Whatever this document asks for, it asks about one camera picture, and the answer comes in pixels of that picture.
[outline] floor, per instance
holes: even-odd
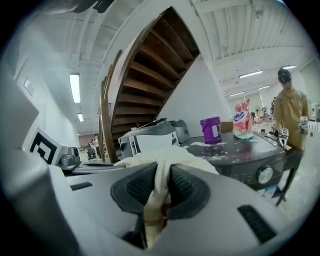
[[[282,201],[279,209],[293,221],[311,211],[319,194],[320,166],[315,166],[303,157],[287,192],[287,201]]]

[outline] black cap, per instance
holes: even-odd
[[[279,82],[282,84],[291,82],[291,74],[287,69],[280,68],[278,71],[278,79],[279,79]]]

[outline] printer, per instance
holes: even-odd
[[[131,130],[118,139],[122,159],[168,146],[179,146],[175,128],[165,118]]]

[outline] wooden staircase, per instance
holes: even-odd
[[[109,103],[110,161],[118,139],[133,127],[154,121],[185,73],[199,55],[199,49],[187,27],[172,9],[167,9],[137,37],[127,58],[127,66]]]

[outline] white wall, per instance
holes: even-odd
[[[158,118],[184,120],[191,137],[203,136],[200,120],[220,116],[222,121],[230,121],[228,109],[222,107],[217,94],[217,85],[200,55],[187,71]]]
[[[300,70],[305,81],[308,99],[320,103],[320,61],[316,59]]]
[[[33,96],[31,96],[24,87],[26,78],[28,78],[34,87]],[[25,137],[23,147],[28,149],[37,127],[41,128],[52,139],[63,146],[78,147],[79,140],[74,123],[61,111],[47,89],[45,81],[42,80],[41,74],[36,72],[31,61],[27,61],[24,65],[21,73],[16,78],[16,84],[39,111],[39,114]]]

